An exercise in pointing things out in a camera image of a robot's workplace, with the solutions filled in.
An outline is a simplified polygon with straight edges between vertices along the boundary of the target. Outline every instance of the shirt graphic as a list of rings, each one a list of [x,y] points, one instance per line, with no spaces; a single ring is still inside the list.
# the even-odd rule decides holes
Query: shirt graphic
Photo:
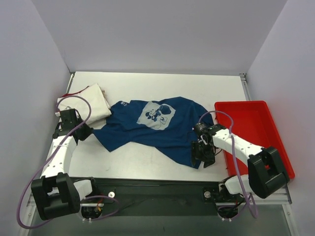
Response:
[[[137,124],[144,124],[154,130],[165,130],[176,110],[168,104],[158,104],[155,102],[148,102],[142,110]]]

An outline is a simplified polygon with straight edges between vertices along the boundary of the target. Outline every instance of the folded garment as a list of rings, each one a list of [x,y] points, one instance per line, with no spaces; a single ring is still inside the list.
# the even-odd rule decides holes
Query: folded garment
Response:
[[[87,121],[87,124],[91,124],[99,119],[109,117],[112,114],[110,111],[110,106],[105,99],[104,91],[100,89],[98,84],[88,86],[84,90],[79,91],[77,93],[65,94],[63,97],[69,95],[80,96],[82,98],[85,98],[89,102],[92,109],[92,113]],[[87,106],[87,104],[83,100],[75,97],[69,97],[67,99],[64,99],[63,101],[61,101],[58,108],[61,111],[75,108],[78,110],[83,120],[85,120],[89,114],[89,107]]]
[[[108,150],[113,151],[128,142],[156,147],[179,164],[198,169],[200,161],[191,163],[191,141],[197,141],[192,128],[207,110],[183,97],[162,101],[120,101],[112,106],[112,116],[106,125],[94,130],[94,135]],[[213,125],[212,116],[203,122]]]

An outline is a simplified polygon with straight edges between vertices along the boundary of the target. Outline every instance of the cartoon character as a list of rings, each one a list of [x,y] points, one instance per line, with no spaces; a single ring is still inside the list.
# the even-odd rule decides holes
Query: cartoon character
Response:
[[[154,122],[160,122],[160,124],[166,124],[167,117],[163,115],[171,114],[171,109],[167,105],[160,105],[158,109],[152,109],[146,112],[146,117],[153,120]]]

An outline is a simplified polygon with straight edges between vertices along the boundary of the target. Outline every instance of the navy blue cloth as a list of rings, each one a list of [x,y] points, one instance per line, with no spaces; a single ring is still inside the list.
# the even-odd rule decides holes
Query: navy blue cloth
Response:
[[[113,151],[128,142],[156,147],[179,164],[191,166],[191,141],[197,136],[192,127],[207,110],[183,97],[162,101],[132,100],[118,102],[111,108],[106,125],[94,130],[94,135],[108,150]],[[203,122],[213,125],[211,115]],[[194,168],[198,169],[200,161]]]

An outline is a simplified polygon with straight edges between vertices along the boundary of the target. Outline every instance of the red plastic tray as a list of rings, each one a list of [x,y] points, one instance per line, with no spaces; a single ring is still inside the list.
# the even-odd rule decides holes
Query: red plastic tray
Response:
[[[216,102],[215,109],[229,114],[234,125],[232,132],[241,138],[262,146],[273,146],[278,149],[281,159],[284,163],[289,178],[295,177],[293,168],[284,149],[276,125],[272,119],[266,102],[264,101],[244,101],[244,102]],[[224,114],[217,113],[218,123],[229,127],[231,121]],[[236,175],[232,155],[224,152],[227,170],[230,176]],[[240,173],[248,174],[246,165],[238,161]]]

